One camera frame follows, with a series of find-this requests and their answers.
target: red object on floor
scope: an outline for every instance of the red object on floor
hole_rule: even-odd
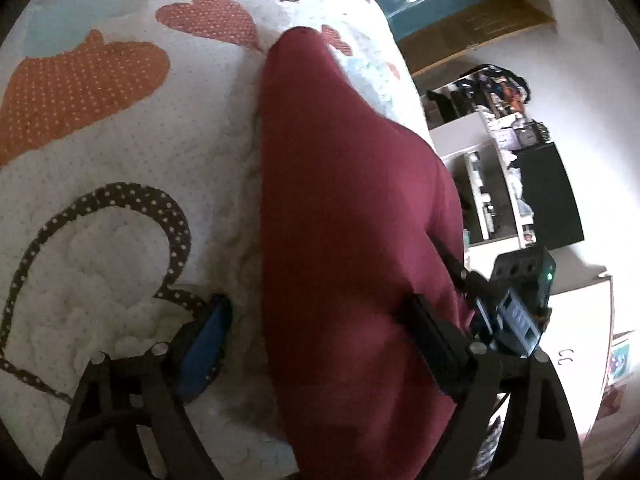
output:
[[[452,415],[392,318],[424,294],[471,312],[428,234],[463,257],[462,212],[431,147],[372,110],[321,36],[269,51],[262,116],[262,307],[271,375],[304,480],[414,480]]]

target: heart-patterned blanket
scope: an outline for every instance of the heart-patterned blanket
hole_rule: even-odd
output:
[[[92,352],[140,354],[224,292],[222,371],[188,414],[226,479],[296,470],[261,332],[255,104],[297,25],[428,139],[373,0],[32,0],[0,48],[0,417],[37,469]]]

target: white blanket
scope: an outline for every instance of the white blanket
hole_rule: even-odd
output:
[[[268,48],[297,25],[428,136],[373,0],[33,0],[0,48],[0,416],[37,470],[92,352],[171,340],[212,292],[234,322],[188,406],[198,436],[228,480],[296,470],[261,334],[255,108]]]

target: red garment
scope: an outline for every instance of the red garment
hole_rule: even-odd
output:
[[[431,147],[375,113],[320,35],[269,51],[262,115],[262,307],[284,430],[304,480],[414,480],[454,408],[392,319],[424,294],[470,311],[427,233],[462,259],[456,187]]]

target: red cloth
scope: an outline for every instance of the red cloth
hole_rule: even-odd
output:
[[[468,323],[427,235],[462,259],[460,201],[431,147],[377,115],[327,48],[294,28],[262,80],[271,374],[304,480],[414,480],[454,405],[392,312],[419,292]]]

